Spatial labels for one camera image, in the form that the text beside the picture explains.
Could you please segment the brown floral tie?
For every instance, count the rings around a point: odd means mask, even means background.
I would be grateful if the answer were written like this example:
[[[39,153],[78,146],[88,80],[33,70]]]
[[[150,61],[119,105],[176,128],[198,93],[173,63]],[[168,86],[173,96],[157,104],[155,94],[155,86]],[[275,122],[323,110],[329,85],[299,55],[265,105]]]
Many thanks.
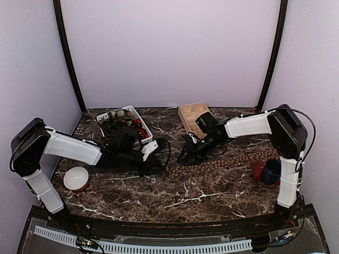
[[[175,178],[178,176],[188,176],[195,173],[207,173],[215,169],[235,168],[241,166],[251,166],[257,161],[265,161],[268,159],[278,159],[278,152],[274,149],[266,151],[244,153],[227,157],[225,159],[208,160],[199,165],[192,166],[178,166],[164,171],[162,175],[167,179]]]

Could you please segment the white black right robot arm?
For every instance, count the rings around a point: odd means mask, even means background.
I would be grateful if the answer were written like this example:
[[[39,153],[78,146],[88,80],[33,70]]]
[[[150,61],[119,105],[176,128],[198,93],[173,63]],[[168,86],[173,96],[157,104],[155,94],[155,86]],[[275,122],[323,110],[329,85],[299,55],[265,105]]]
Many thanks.
[[[238,137],[266,134],[280,156],[280,187],[274,214],[270,225],[281,230],[291,220],[294,206],[302,182],[302,168],[310,148],[306,146],[308,132],[299,120],[299,110],[282,104],[277,108],[241,115],[224,122],[216,120],[206,112],[197,118],[198,127],[206,134],[203,139],[194,133],[184,135],[186,141],[177,158],[182,165],[198,165],[207,160],[212,148]]]

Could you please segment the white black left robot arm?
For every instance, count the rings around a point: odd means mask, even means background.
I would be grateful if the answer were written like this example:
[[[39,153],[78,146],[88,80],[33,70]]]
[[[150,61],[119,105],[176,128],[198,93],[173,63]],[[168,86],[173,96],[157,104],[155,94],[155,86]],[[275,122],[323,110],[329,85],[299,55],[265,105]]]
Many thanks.
[[[24,179],[51,219],[64,231],[71,230],[76,222],[42,169],[44,157],[69,159],[96,168],[112,167],[122,162],[132,166],[139,176],[162,172],[167,165],[157,156],[164,148],[160,140],[143,143],[141,136],[131,128],[119,128],[109,138],[95,142],[60,132],[39,117],[11,140],[10,148],[10,171]]]

